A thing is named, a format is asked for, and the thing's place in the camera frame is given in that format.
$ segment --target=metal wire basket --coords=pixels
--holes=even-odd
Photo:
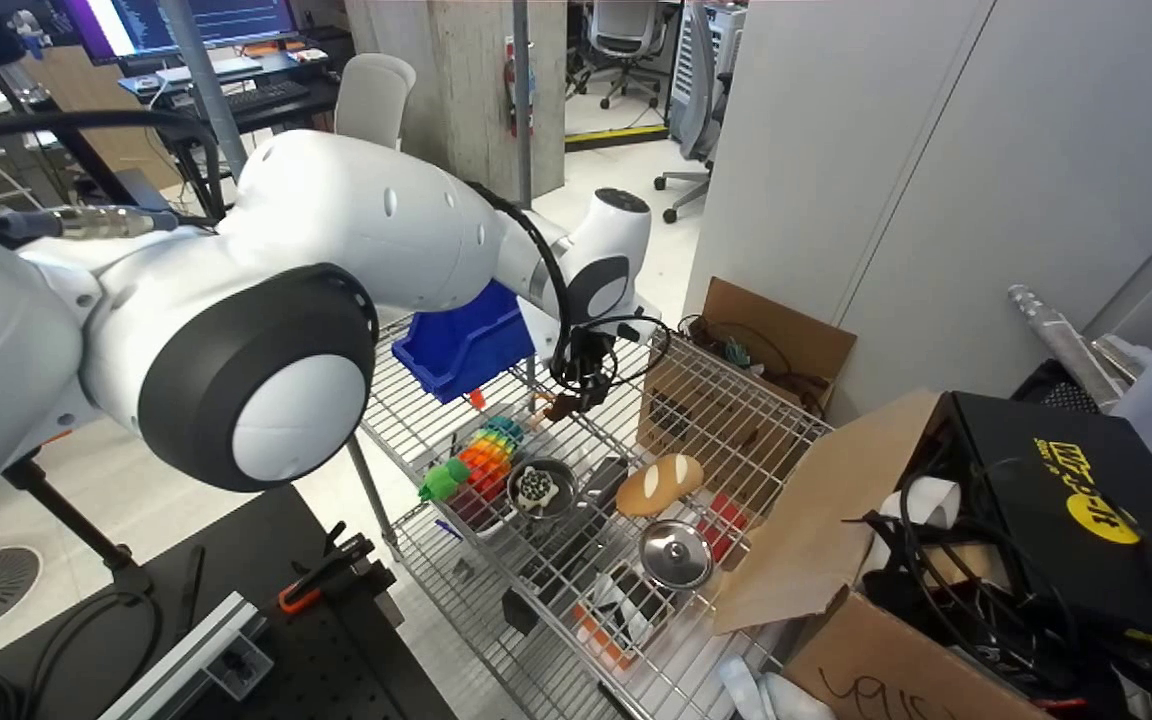
[[[710,477],[698,512],[716,570],[733,570],[788,467],[830,425],[683,337],[661,364],[654,348],[626,350],[620,371],[636,378],[562,425],[531,418],[551,386],[528,371],[492,378],[488,412],[475,412],[438,404],[383,357],[366,433],[414,481],[500,412],[528,425],[525,456],[570,462],[578,482],[612,462],[620,477],[646,467],[654,451],[689,451]],[[768,629],[716,637],[710,586],[668,590],[646,579],[639,522],[615,516],[610,496],[578,499],[536,527],[536,516],[519,516],[510,496],[464,482],[450,504],[420,504],[398,527],[417,582],[531,717],[727,717],[716,665],[741,656],[760,668],[777,640]]]

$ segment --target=green object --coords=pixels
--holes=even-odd
[[[424,472],[420,499],[450,504],[464,481],[470,481],[470,467],[461,460],[446,460],[432,472]]]

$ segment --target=wire rack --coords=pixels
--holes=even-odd
[[[788,467],[830,425],[683,337],[661,364],[654,348],[620,350],[620,371],[636,378],[562,425],[531,415],[551,395],[531,371],[485,384],[488,409],[475,412],[438,404],[391,350],[380,350],[366,433],[414,481],[458,456],[485,415],[528,425],[525,456],[565,460],[578,482],[605,462],[634,472],[656,451],[689,451],[706,460],[692,512],[719,559],[716,570],[733,570]],[[716,637],[710,586],[668,590],[646,579],[639,522],[615,516],[610,496],[536,522],[504,496],[464,482],[450,504],[420,504],[398,527],[417,582],[528,717],[733,717],[716,668],[733,656],[760,668],[777,640],[777,630]]]

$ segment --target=shelf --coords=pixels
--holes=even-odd
[[[646,371],[647,348],[620,350],[620,371]],[[479,412],[464,401],[438,404],[380,348],[377,391],[366,433],[420,481],[453,456]],[[710,482],[702,522],[725,536],[733,567],[754,527],[777,504],[791,460],[830,433],[824,418],[796,409],[757,377],[733,371],[716,357],[672,341],[672,350],[646,377],[615,386],[589,415],[562,425],[531,418],[531,401],[551,386],[528,371],[510,371],[485,386],[488,415],[510,412],[528,425],[525,456],[565,460],[592,477],[605,460],[646,467],[656,451],[692,451]],[[741,504],[741,521],[711,512],[716,496]],[[745,656],[764,665],[773,630],[711,637],[706,590],[665,590],[639,579],[639,527],[610,499],[574,507],[549,522],[525,522],[504,499],[458,496],[424,504],[401,521],[401,552],[417,582],[446,606],[453,629],[485,656],[498,679],[515,692],[531,717],[600,717],[610,694],[630,717],[727,717],[733,703],[716,665]],[[525,637],[504,618],[504,596],[515,596],[536,629]]]

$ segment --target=floor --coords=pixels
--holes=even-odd
[[[656,206],[654,246],[639,271],[646,300],[678,322],[683,310],[683,285],[698,255],[702,206],[689,206],[680,223],[661,223],[668,197],[654,191],[654,177],[680,168],[678,144],[626,144],[570,156],[570,183],[536,198],[536,220],[565,236],[586,214],[592,187],[615,183],[646,197]],[[377,451],[372,472],[380,481],[391,516],[417,504],[414,482]],[[211,522],[217,516],[241,507],[248,496],[203,487],[160,460],[118,425],[87,425],[77,434],[44,446],[41,462],[51,472],[56,487],[85,507],[98,527],[128,545],[142,559],[172,547],[182,536]],[[380,536],[369,499],[351,477],[347,456],[336,456],[307,481],[300,481],[305,499],[325,522],[347,521],[347,527]],[[25,637],[41,618],[63,611],[82,596],[109,582],[100,559],[77,545],[51,516],[44,516],[29,496],[0,481],[0,547],[32,547],[44,570],[25,602],[0,618],[0,644]],[[391,586],[404,640],[417,658],[439,682],[461,717],[500,717],[500,694],[485,673],[473,668],[473,650],[450,630],[446,617],[424,599],[424,590],[401,570]]]

